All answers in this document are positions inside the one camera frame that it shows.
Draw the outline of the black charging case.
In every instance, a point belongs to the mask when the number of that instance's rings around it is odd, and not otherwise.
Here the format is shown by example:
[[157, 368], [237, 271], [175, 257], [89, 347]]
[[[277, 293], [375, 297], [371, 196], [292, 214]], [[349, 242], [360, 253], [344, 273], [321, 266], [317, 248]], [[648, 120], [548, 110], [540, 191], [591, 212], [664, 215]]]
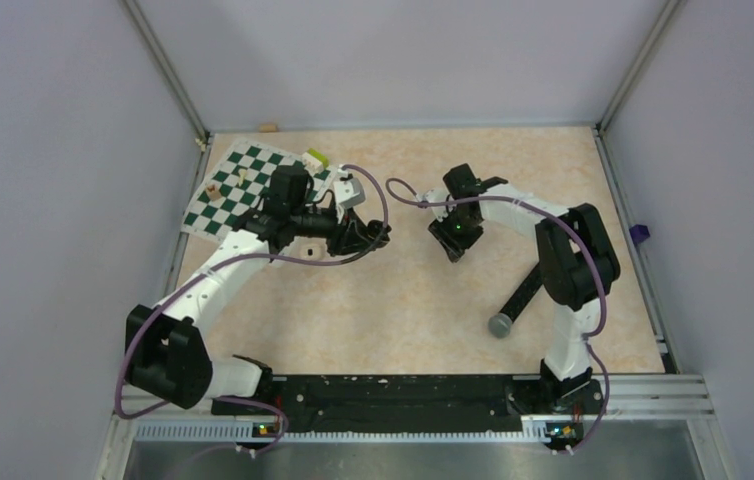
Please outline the black charging case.
[[390, 242], [392, 227], [380, 221], [371, 221], [366, 225], [367, 247], [371, 250], [383, 248]]

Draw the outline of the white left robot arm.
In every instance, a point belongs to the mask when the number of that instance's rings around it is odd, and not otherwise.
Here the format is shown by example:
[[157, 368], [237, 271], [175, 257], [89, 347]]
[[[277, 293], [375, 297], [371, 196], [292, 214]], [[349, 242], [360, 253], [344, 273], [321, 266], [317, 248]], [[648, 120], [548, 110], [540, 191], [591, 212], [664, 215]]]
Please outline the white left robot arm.
[[119, 417], [132, 416], [122, 406], [125, 385], [156, 396], [152, 410], [167, 404], [190, 409], [218, 397], [235, 397], [255, 414], [270, 407], [270, 368], [238, 354], [212, 357], [207, 337], [226, 306], [267, 266], [321, 266], [319, 260], [284, 255], [297, 238], [325, 240], [330, 257], [325, 266], [355, 262], [388, 243], [387, 217], [366, 223], [354, 210], [365, 200], [360, 180], [373, 175], [353, 164], [339, 166], [338, 173], [334, 200], [321, 208], [306, 197], [312, 178], [304, 167], [278, 167], [260, 208], [237, 216], [223, 242], [188, 280], [154, 306], [130, 311], [114, 397]]

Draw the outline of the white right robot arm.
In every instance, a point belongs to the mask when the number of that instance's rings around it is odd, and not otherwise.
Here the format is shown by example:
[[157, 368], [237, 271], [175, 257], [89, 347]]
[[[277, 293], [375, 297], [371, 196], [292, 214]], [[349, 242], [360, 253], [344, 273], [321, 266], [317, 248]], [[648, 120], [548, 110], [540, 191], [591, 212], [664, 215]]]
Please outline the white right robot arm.
[[567, 411], [591, 379], [587, 342], [605, 327], [607, 296], [621, 274], [598, 209], [589, 203], [565, 207], [541, 200], [501, 177], [480, 179], [467, 164], [452, 168], [443, 183], [420, 198], [434, 211], [428, 230], [451, 262], [477, 242], [485, 222], [535, 242], [541, 285], [555, 304], [539, 397], [547, 409]]

